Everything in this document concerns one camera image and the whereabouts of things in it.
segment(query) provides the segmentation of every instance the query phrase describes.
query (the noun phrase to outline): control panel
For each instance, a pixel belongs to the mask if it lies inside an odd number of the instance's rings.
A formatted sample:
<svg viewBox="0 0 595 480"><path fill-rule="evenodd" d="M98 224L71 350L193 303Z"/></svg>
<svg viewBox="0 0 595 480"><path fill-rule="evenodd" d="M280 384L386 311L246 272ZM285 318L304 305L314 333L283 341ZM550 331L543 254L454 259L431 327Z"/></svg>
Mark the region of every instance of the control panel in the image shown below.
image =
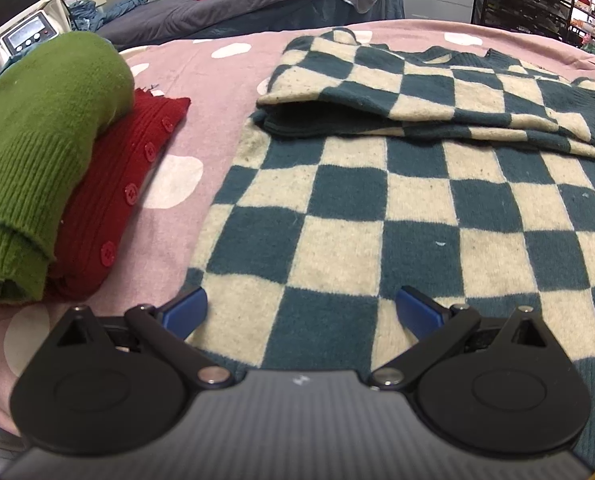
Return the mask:
<svg viewBox="0 0 595 480"><path fill-rule="evenodd" d="M13 56L36 43L57 36L56 30L48 21L43 10L36 12L17 27L2 36L2 44Z"/></svg>

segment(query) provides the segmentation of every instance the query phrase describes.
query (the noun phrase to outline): knit fabric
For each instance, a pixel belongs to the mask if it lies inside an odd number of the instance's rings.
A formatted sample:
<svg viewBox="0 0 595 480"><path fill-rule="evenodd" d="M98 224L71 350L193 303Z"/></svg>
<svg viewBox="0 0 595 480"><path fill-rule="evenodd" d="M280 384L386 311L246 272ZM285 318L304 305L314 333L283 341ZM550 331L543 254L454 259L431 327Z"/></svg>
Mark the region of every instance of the knit fabric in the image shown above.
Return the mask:
<svg viewBox="0 0 595 480"><path fill-rule="evenodd" d="M144 178L189 106L187 98L136 90L133 111L95 142L90 167L60 222L47 299L83 300L100 287Z"/></svg>
<svg viewBox="0 0 595 480"><path fill-rule="evenodd" d="M367 65L384 54L370 52ZM275 98L279 81L269 85ZM265 110L245 125L188 270L185 288L203 286L210 301L191 343L234 372L366 376L415 342L394 304L412 285L483 316L533 306L579 365L595 406L595 160L412 140L401 127L269 135L260 126L270 116L279 124L281 110L273 116L268 101L260 98ZM284 108L283 133L310 120L295 106ZM341 117L327 127L347 124ZM595 465L595 408L577 451Z"/></svg>
<svg viewBox="0 0 595 480"><path fill-rule="evenodd" d="M291 41L258 105L269 133L386 130L411 139L521 143L595 158L595 82L489 50L392 52L351 30Z"/></svg>
<svg viewBox="0 0 595 480"><path fill-rule="evenodd" d="M88 32L41 45L0 77L0 303L42 298L93 142L132 104L129 67Z"/></svg>

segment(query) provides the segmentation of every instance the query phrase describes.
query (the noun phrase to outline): red button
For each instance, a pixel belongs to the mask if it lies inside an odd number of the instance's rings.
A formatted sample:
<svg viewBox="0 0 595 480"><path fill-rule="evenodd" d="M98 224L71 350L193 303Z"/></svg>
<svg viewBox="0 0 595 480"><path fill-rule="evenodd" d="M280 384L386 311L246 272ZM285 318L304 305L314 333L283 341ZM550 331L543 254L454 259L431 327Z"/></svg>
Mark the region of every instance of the red button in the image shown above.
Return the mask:
<svg viewBox="0 0 595 480"><path fill-rule="evenodd" d="M113 242L106 242L100 251L101 264L104 267L110 267L115 263L115 244Z"/></svg>
<svg viewBox="0 0 595 480"><path fill-rule="evenodd" d="M173 133L174 126L172 121L168 117L162 119L162 126L164 126L164 130L166 130L168 133Z"/></svg>
<svg viewBox="0 0 595 480"><path fill-rule="evenodd" d="M124 188L124 198L128 205L134 205L137 202L138 191L135 184L129 184Z"/></svg>
<svg viewBox="0 0 595 480"><path fill-rule="evenodd" d="M157 150L155 150L155 145L152 142L147 142L144 147L144 155L146 155L146 160L148 162L152 162L157 157Z"/></svg>

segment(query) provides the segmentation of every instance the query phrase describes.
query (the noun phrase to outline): blue gripper pad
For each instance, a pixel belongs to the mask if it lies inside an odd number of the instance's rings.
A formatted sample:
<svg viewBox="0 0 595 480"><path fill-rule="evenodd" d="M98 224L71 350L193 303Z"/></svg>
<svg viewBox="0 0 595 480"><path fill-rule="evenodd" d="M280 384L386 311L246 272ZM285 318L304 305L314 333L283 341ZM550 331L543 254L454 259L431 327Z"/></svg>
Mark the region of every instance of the blue gripper pad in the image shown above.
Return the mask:
<svg viewBox="0 0 595 480"><path fill-rule="evenodd" d="M177 337L186 339L206 319L208 298L199 287L179 300L169 301L158 309L157 319Z"/></svg>
<svg viewBox="0 0 595 480"><path fill-rule="evenodd" d="M397 319L419 340L442 327L450 317L450 310L424 296L411 286L403 286L395 295Z"/></svg>

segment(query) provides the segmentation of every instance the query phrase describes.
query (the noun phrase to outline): pink bedsheet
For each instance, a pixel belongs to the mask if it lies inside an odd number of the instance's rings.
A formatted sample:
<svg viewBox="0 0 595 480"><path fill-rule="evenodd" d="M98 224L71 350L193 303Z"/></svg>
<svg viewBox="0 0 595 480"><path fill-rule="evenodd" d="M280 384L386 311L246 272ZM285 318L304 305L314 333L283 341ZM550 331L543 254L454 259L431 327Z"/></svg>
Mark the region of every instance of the pink bedsheet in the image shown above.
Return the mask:
<svg viewBox="0 0 595 480"><path fill-rule="evenodd" d="M420 51L433 45L483 54L489 48L572 80L595 79L595 56L546 38L462 23L400 20L352 25L358 40ZM136 86L192 105L160 167L143 190L117 263L87 303L98 315L120 315L137 303L161 304L184 282L202 221L219 188L264 80L286 44L318 31L264 32L215 41L173 41L128 60ZM8 414L11 389L66 304L0 307L0 426L16 433Z"/></svg>

